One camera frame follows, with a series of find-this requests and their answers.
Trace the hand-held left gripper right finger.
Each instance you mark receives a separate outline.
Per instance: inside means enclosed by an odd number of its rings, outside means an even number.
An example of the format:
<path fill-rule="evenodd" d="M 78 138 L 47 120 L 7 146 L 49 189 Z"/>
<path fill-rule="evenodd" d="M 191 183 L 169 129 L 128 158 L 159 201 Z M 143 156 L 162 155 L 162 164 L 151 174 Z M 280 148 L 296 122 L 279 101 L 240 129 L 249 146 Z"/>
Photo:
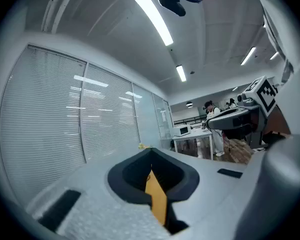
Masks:
<path fill-rule="evenodd" d="M 193 167 L 199 174 L 199 184 L 187 200 L 172 205 L 176 218 L 188 227 L 176 234 L 153 227 L 151 240 L 233 240 L 257 183 L 259 153 L 254 153 L 248 164 L 240 164 L 165 149 L 161 152 Z"/>

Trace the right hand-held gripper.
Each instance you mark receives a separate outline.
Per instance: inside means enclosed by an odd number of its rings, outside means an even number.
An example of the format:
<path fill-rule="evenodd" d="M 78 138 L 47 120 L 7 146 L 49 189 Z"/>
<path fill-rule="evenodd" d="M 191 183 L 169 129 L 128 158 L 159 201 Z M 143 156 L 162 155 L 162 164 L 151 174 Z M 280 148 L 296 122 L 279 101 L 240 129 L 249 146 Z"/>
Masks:
<path fill-rule="evenodd" d="M 263 134 L 277 93 L 266 76 L 259 77 L 237 96 L 236 107 L 208 119 L 206 126 L 210 130 L 224 130 L 229 140 L 243 140 L 252 149 L 263 148 Z"/>

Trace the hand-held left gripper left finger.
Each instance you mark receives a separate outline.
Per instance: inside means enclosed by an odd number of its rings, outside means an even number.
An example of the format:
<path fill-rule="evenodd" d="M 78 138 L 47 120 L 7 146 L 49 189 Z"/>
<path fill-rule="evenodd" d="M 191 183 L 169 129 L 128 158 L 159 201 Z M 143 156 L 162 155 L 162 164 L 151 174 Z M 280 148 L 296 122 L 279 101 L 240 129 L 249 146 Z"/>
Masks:
<path fill-rule="evenodd" d="M 34 220 L 67 240 L 166 240 L 171 234 L 148 203 L 129 203 L 111 188 L 112 168 L 130 156 L 87 163 L 38 193 L 26 207 Z"/>

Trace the black metal railing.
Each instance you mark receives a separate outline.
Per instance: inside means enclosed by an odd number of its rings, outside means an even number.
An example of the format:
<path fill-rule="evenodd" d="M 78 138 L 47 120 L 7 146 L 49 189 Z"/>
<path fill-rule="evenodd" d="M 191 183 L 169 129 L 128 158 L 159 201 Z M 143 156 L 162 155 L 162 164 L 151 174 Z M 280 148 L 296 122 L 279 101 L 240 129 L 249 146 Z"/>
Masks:
<path fill-rule="evenodd" d="M 192 128 L 201 128 L 207 119 L 206 115 L 194 116 L 186 119 L 175 120 L 174 126 L 190 125 Z"/>

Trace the white desk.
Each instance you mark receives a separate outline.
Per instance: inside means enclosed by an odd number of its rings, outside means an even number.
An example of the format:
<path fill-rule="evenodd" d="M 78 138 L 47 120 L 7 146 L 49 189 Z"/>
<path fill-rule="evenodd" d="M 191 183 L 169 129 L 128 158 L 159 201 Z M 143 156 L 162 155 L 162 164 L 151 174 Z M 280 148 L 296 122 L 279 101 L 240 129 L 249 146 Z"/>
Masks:
<path fill-rule="evenodd" d="M 202 130 L 202 129 L 192 129 L 191 132 L 184 134 L 182 136 L 174 136 L 172 138 L 174 143 L 174 149 L 175 152 L 178 153 L 178 145 L 177 142 L 180 141 L 189 141 L 189 140 L 196 140 L 196 139 L 209 139 L 209 145 L 210 145 L 210 159 L 214 160 L 214 152 L 213 152 L 213 141 L 212 141 L 212 133 L 209 130 Z"/>

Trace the white microwave oven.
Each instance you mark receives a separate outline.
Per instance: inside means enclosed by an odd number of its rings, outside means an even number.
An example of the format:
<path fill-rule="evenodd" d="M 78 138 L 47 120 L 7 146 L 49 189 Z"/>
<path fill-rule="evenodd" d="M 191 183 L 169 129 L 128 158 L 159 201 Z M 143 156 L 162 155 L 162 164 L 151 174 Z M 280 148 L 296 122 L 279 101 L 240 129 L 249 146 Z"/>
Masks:
<path fill-rule="evenodd" d="M 179 125 L 173 128 L 173 134 L 176 137 L 182 137 L 192 132 L 192 127 L 188 124 Z"/>

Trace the glass partition panel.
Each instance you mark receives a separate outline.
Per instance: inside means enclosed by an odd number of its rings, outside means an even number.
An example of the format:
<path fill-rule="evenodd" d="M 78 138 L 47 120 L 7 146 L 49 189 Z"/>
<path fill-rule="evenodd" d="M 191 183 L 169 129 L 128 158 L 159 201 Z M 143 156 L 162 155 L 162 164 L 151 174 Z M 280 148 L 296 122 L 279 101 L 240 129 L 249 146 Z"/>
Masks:
<path fill-rule="evenodd" d="M 153 101 L 157 115 L 162 147 L 166 150 L 170 150 L 173 142 L 172 138 L 174 135 L 169 104 L 163 98 L 155 94 L 153 94 Z"/>

